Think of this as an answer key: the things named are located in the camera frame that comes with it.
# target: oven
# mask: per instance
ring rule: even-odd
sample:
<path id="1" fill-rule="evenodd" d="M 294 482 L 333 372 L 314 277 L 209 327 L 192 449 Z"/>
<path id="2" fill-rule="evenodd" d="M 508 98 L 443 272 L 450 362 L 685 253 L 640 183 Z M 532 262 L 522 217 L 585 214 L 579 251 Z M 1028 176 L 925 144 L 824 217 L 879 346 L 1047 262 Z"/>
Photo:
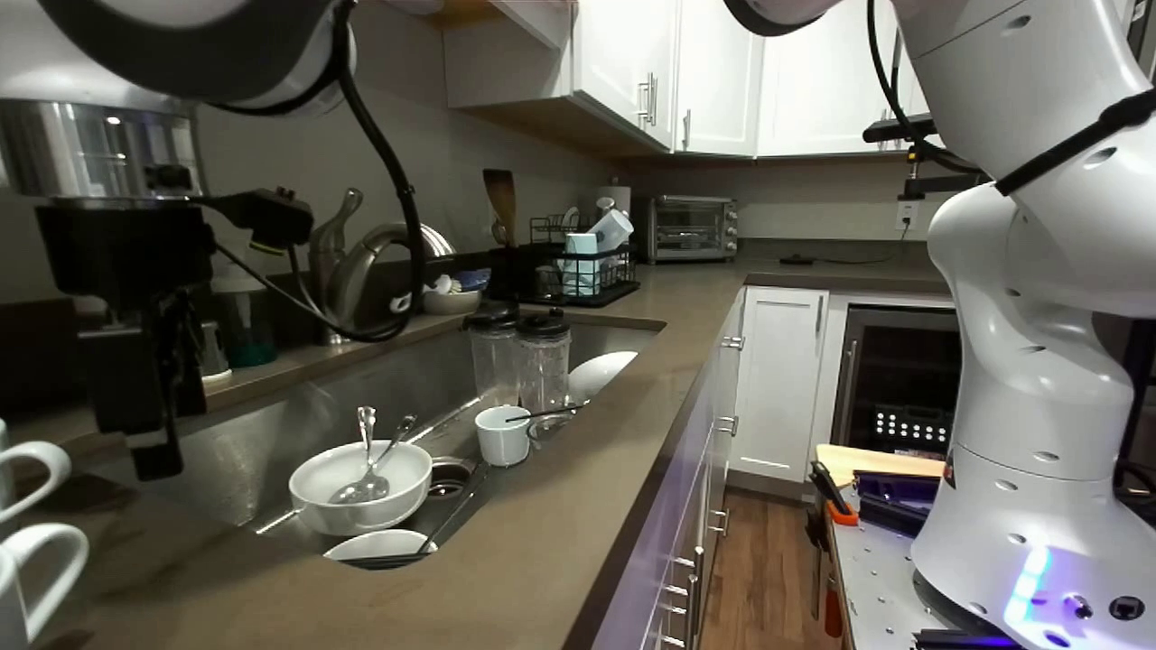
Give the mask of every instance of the oven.
<path id="1" fill-rule="evenodd" d="M 951 309 L 852 304 L 834 398 L 834 446 L 941 454 L 959 382 Z"/>

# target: white mug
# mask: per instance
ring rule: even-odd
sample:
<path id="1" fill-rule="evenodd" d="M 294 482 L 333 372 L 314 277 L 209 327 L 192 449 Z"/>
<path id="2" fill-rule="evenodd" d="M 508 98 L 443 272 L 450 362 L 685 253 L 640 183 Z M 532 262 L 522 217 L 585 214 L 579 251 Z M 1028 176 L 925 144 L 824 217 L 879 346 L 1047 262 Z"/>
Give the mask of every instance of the white mug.
<path id="1" fill-rule="evenodd" d="M 12 502 L 12 466 L 15 463 L 39 463 L 48 471 L 48 482 L 30 492 L 25 499 Z M 54 489 L 61 489 L 71 475 L 71 460 L 48 442 L 25 442 L 15 449 L 3 449 L 3 422 L 0 422 L 0 523 L 21 517 L 25 508 L 31 508 L 39 499 L 48 499 Z"/>
<path id="2" fill-rule="evenodd" d="M 54 572 L 44 597 L 30 606 L 16 572 L 44 548 L 61 548 L 61 566 Z M 66 602 L 80 572 L 85 565 L 85 540 L 68 523 L 31 523 L 15 532 L 0 547 L 0 650 L 25 650 L 44 634 L 48 618 Z"/>
<path id="3" fill-rule="evenodd" d="M 484 410 L 478 419 L 478 446 L 487 466 L 515 466 L 532 454 L 532 412 L 515 404 Z"/>

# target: kitchen counter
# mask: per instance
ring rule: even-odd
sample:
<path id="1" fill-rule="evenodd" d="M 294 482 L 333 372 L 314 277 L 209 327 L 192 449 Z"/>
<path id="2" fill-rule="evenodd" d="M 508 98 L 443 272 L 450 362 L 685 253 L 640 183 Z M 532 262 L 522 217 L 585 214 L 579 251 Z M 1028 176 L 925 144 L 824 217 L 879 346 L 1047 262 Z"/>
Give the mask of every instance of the kitchen counter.
<path id="1" fill-rule="evenodd" d="M 404 572 L 325 565 L 93 478 L 68 482 L 37 522 L 80 523 L 93 558 L 48 648 L 568 648 L 573 623 L 587 623 L 581 611 L 603 606 L 591 593 L 632 547 L 669 435 L 744 282 L 941 292 L 927 265 L 780 268 L 776 257 L 640 268 L 640 282 L 640 292 L 585 315 L 663 330 L 438 558 Z M 285 372 L 239 372 L 214 404 L 270 394 L 294 372 L 327 372 L 369 352 L 345 356 L 302 352 L 287 356 Z M 90 436 L 66 442 L 81 454 Z"/>

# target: kitchen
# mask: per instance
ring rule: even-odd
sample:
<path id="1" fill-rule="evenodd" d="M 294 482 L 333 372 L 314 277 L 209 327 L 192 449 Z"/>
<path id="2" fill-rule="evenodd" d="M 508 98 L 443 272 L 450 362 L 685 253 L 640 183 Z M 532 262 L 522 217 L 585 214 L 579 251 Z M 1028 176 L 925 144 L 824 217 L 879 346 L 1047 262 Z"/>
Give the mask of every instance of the kitchen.
<path id="1" fill-rule="evenodd" d="M 463 38 L 463 29 L 508 32 L 518 27 L 492 12 L 463 22 L 416 17 L 384 0 L 357 12 L 362 91 L 410 170 L 417 214 L 459 251 L 492 246 L 492 207 L 479 170 L 499 167 L 515 170 L 518 217 L 568 211 L 581 191 L 614 176 L 640 197 L 669 189 L 733 197 L 744 239 L 740 262 L 640 268 L 640 292 L 591 315 L 657 323 L 661 334 L 644 346 L 622 382 L 573 419 L 571 436 L 561 436 L 556 449 L 541 454 L 541 466 L 522 478 L 534 492 L 492 502 L 463 526 L 453 547 L 443 548 L 443 565 L 425 559 L 417 572 L 397 575 L 339 575 L 325 565 L 268 548 L 239 532 L 225 535 L 179 512 L 162 512 L 145 499 L 90 489 L 101 494 L 101 508 L 80 512 L 80 499 L 54 507 L 54 512 L 81 522 L 85 532 L 98 532 L 93 540 L 116 532 L 133 543 L 105 548 L 107 558 L 80 583 L 71 611 L 51 630 L 51 642 L 562 648 L 591 638 L 600 623 L 587 618 L 606 606 L 587 606 L 587 600 L 600 588 L 600 597 L 606 597 L 606 565 L 623 566 L 618 540 L 629 540 L 629 532 L 640 535 L 644 526 L 640 494 L 655 499 L 657 492 L 657 471 L 649 466 L 671 454 L 669 430 L 683 422 L 683 402 L 700 382 L 695 375 L 720 341 L 744 336 L 751 344 L 733 323 L 724 330 L 724 310 L 744 286 L 758 286 L 758 292 L 780 286 L 804 292 L 804 299 L 824 299 L 810 304 L 815 310 L 803 323 L 803 330 L 811 330 L 815 315 L 824 315 L 815 336 L 824 364 L 810 369 L 810 381 L 793 372 L 792 386 L 810 386 L 804 398 L 788 394 L 788 404 L 824 410 L 799 422 L 803 435 L 788 452 L 780 442 L 768 446 L 771 454 L 785 452 L 776 475 L 748 475 L 744 486 L 776 494 L 780 489 L 804 486 L 811 446 L 824 442 L 824 430 L 834 422 L 838 356 L 832 352 L 838 352 L 838 319 L 845 319 L 850 304 L 951 309 L 945 286 L 927 268 L 921 246 L 936 204 L 927 200 L 910 227 L 897 227 L 897 191 L 910 170 L 897 149 L 862 151 L 859 117 L 850 121 L 850 141 L 828 144 L 828 151 L 736 161 L 657 155 L 655 136 L 640 136 L 634 128 L 622 128 L 622 121 L 606 128 L 597 122 L 600 112 L 581 112 L 579 128 L 562 128 L 587 134 L 587 141 L 573 149 L 573 141 L 556 134 L 561 128 L 541 128 L 534 110 L 463 112 L 463 102 L 453 102 L 459 91 L 443 87 L 443 79 L 450 79 L 450 39 Z M 282 122 L 201 110 L 197 141 L 214 191 L 292 189 L 319 214 L 327 214 L 345 189 L 362 189 L 363 214 L 397 221 L 380 167 L 369 161 L 345 112 Z M 0 224 L 3 257 L 16 268 L 0 277 L 8 309 L 57 299 L 30 207 L 31 204 L 16 200 L 0 204 L 8 214 Z M 225 221 L 214 227 L 229 251 L 244 251 L 235 227 Z M 788 268 L 780 257 L 818 257 L 828 265 Z M 252 257 L 252 265 L 285 272 L 282 262 L 268 257 Z"/>

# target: faucet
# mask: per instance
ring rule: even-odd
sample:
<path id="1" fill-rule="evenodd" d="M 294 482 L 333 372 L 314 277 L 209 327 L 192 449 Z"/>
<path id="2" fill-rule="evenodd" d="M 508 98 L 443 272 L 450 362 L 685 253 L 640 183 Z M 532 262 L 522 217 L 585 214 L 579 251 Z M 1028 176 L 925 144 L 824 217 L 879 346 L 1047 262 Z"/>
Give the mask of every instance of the faucet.
<path id="1" fill-rule="evenodd" d="M 345 189 L 339 211 L 333 221 L 325 221 L 310 239 L 310 282 L 319 292 L 319 309 L 335 319 L 339 327 L 352 330 L 352 315 L 362 309 L 362 292 L 369 282 L 370 265 L 390 251 L 409 251 L 409 227 L 404 224 L 384 224 L 362 234 L 362 242 L 345 253 L 343 227 L 362 211 L 363 197 L 357 189 Z M 422 224 L 425 262 L 446 257 L 450 246 L 441 239 L 441 230 Z"/>

